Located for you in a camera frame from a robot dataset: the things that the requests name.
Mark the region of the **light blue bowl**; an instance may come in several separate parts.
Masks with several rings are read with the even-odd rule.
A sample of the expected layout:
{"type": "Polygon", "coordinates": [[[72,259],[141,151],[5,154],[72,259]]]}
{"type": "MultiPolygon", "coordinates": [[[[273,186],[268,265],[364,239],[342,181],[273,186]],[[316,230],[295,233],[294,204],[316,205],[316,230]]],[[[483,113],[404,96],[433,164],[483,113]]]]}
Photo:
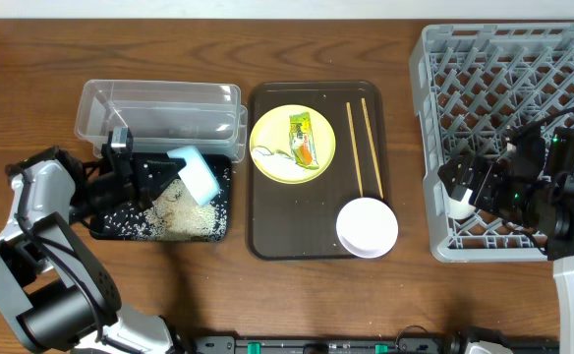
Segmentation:
{"type": "Polygon", "coordinates": [[[196,147],[179,147],[167,152],[172,159],[183,159],[186,165],[178,172],[190,195],[200,207],[208,205],[220,188],[212,170],[196,147]]]}

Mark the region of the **white cup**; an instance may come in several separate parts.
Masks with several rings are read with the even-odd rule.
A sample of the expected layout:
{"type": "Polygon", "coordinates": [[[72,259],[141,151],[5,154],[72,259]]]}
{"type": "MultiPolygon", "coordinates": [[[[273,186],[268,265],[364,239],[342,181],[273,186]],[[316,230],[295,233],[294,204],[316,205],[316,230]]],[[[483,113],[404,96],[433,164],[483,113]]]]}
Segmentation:
{"type": "Polygon", "coordinates": [[[470,197],[465,196],[461,201],[448,198],[447,216],[452,219],[466,219],[474,214],[476,207],[469,203],[470,197]]]}

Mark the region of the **white tissue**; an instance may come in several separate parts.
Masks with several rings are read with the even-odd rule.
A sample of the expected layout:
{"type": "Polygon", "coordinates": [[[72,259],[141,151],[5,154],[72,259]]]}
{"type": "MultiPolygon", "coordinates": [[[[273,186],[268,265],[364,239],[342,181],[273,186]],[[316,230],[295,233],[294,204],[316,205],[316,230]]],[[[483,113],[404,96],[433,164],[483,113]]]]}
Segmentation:
{"type": "Polygon", "coordinates": [[[293,158],[284,151],[270,150],[267,147],[254,147],[252,158],[258,163],[292,163],[293,158]]]}

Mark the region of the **green snack wrapper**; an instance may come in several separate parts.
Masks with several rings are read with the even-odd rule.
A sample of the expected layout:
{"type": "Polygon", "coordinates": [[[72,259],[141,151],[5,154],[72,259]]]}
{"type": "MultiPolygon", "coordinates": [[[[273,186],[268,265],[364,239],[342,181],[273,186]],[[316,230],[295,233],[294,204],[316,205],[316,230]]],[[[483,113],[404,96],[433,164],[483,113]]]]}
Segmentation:
{"type": "Polygon", "coordinates": [[[289,119],[289,145],[296,164],[305,169],[319,169],[310,113],[290,115],[289,119]]]}

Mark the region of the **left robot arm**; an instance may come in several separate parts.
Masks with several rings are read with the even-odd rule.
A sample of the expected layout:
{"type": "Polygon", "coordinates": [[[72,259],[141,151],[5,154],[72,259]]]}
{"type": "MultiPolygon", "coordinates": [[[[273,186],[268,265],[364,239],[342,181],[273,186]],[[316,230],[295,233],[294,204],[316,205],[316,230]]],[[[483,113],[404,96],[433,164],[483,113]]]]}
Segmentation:
{"type": "Polygon", "coordinates": [[[105,147],[91,162],[51,147],[7,165],[14,200],[0,233],[0,313],[27,351],[194,351],[163,317],[123,303],[72,227],[92,227],[127,203],[151,207],[184,165],[127,147],[105,147]]]}

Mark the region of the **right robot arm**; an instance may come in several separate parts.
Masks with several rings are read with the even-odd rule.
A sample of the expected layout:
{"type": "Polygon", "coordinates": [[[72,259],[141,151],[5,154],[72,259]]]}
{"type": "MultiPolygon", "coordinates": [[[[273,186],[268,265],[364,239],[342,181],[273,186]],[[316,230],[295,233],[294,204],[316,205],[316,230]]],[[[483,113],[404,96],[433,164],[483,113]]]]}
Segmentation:
{"type": "Polygon", "coordinates": [[[491,160],[476,154],[451,158],[438,169],[448,197],[518,225],[552,263],[560,311],[559,350],[574,353],[574,128],[543,128],[574,114],[574,107],[508,131],[508,152],[491,160]]]}

